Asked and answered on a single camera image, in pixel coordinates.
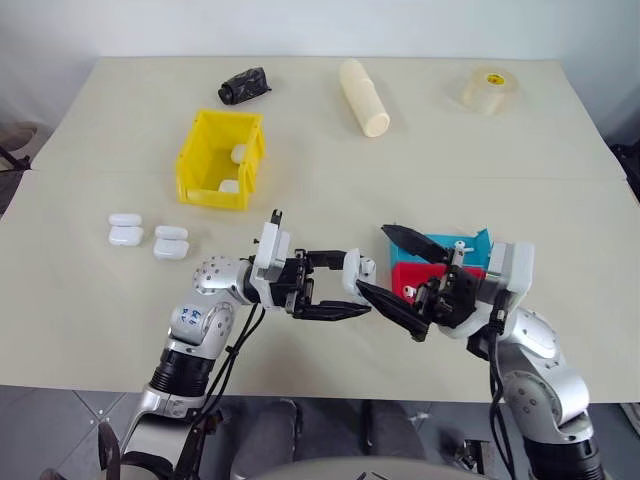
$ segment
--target yellow plastic bin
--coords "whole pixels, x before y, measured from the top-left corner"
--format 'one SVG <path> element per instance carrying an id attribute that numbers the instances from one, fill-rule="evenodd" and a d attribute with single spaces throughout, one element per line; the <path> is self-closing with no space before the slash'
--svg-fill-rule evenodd
<path id="1" fill-rule="evenodd" d="M 246 145 L 240 165 L 231 160 L 238 144 Z M 263 156 L 262 115 L 200 110 L 176 165 L 178 200 L 246 210 Z M 223 180 L 237 180 L 238 193 L 219 192 Z"/>

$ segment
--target clear tape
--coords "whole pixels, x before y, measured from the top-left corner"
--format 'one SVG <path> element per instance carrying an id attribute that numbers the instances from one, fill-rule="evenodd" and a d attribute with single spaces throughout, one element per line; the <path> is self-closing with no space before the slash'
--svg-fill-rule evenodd
<path id="1" fill-rule="evenodd" d="M 502 68 L 480 67 L 473 71 L 462 91 L 461 102 L 470 110 L 493 115 L 505 109 L 518 90 L 518 80 Z"/>

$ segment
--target white cylinder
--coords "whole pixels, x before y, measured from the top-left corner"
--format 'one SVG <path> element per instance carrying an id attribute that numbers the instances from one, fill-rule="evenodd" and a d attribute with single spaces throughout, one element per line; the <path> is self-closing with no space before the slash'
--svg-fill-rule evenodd
<path id="1" fill-rule="evenodd" d="M 378 137 L 386 132 L 391 119 L 362 64 L 354 58 L 345 60 L 339 75 L 344 95 L 364 134 Z"/>

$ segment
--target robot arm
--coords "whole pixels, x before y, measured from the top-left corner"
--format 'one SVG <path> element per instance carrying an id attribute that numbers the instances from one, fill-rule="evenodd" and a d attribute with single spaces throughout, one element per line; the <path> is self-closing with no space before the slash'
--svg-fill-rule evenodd
<path id="1" fill-rule="evenodd" d="M 468 338 L 467 349 L 476 356 L 497 357 L 504 399 L 536 479 L 603 479 L 587 387 L 567 364 L 548 323 L 519 307 L 533 278 L 533 245 L 496 243 L 487 275 L 478 280 L 461 268 L 464 245 L 447 250 L 396 225 L 383 231 L 409 253 L 447 269 L 442 278 L 418 287 L 413 305 L 360 281 L 364 297 L 415 340 L 423 341 L 436 323 L 452 338 Z"/>
<path id="2" fill-rule="evenodd" d="M 256 256 L 214 256 L 196 269 L 192 287 L 171 314 L 160 363 L 143 388 L 122 443 L 123 465 L 158 476 L 172 472 L 175 478 L 191 478 L 208 429 L 202 412 L 207 408 L 209 375 L 225 349 L 239 307 L 261 304 L 269 310 L 284 308 L 294 318 L 323 321 L 371 310 L 355 283 L 360 278 L 375 282 L 373 261 L 361 258 L 357 250 L 296 250 L 287 258 L 289 234 L 280 229 L 281 216 L 274 211 L 265 223 Z M 319 267 L 343 270 L 342 283 L 354 302 L 313 304 L 311 275 Z"/>

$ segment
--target table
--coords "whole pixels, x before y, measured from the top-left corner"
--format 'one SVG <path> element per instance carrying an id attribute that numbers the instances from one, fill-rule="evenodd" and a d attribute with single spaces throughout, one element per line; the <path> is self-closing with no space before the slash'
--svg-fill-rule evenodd
<path id="1" fill-rule="evenodd" d="M 264 114 L 274 164 L 296 162 L 309 173 L 331 162 L 335 176 L 393 164 L 425 178 L 625 178 L 558 62 L 491 61 L 516 75 L 520 94 L 487 117 L 457 101 L 486 60 L 363 59 L 391 116 L 387 134 L 372 140 L 344 100 L 340 61 L 102 59 L 33 168 L 173 173 L 195 112 L 215 108 Z M 220 83 L 254 65 L 264 66 L 273 91 L 225 107 Z"/>
<path id="2" fill-rule="evenodd" d="M 385 222 L 439 233 L 489 225 L 496 240 L 534 242 L 535 279 L 525 305 L 552 322 L 594 401 L 640 398 L 640 252 L 632 241 L 640 238 L 640 209 L 622 182 L 425 181 L 391 170 L 390 188 L 372 189 L 370 177 L 354 176 L 349 189 L 328 195 L 335 180 L 329 163 L 317 165 L 306 182 L 286 182 L 280 169 L 302 175 L 290 162 L 263 165 L 246 213 L 178 204 L 171 174 L 26 175 L 0 222 L 0 249 L 11 252 L 2 267 L 0 381 L 139 389 L 200 259 L 251 254 L 262 222 L 282 207 L 292 248 L 358 246 L 377 260 L 387 286 L 388 243 L 378 229 Z M 108 245 L 107 215 L 131 210 L 142 215 L 147 234 L 159 223 L 187 227 L 188 258 L 159 262 L 150 238 L 137 248 Z M 318 298 L 345 298 L 339 277 L 316 280 Z M 376 313 L 337 324 L 269 314 L 241 354 L 229 392 L 486 401 L 486 363 L 463 341 L 432 330 L 415 343 Z"/>
<path id="3" fill-rule="evenodd" d="M 254 253 L 251 240 L 280 208 L 292 248 L 360 247 L 386 286 L 382 223 L 488 226 L 495 240 L 534 242 L 525 305 L 558 330 L 594 401 L 640 400 L 640 210 L 559 65 L 492 62 L 522 88 L 504 114 L 483 117 L 454 100 L 482 61 L 366 59 L 392 117 L 367 139 L 341 97 L 339 61 L 101 60 L 0 221 L 0 383 L 138 391 L 196 265 Z M 250 210 L 177 203 L 173 165 L 197 109 L 223 108 L 219 83 L 256 64 L 273 91 L 228 108 L 265 115 L 268 155 Z M 143 216 L 140 247 L 107 243 L 116 211 Z M 161 223 L 190 230 L 184 261 L 153 257 Z M 318 300 L 345 298 L 328 272 L 316 289 Z M 229 392 L 487 401 L 486 363 L 432 330 L 418 344 L 376 313 L 331 325 L 270 314 Z"/>

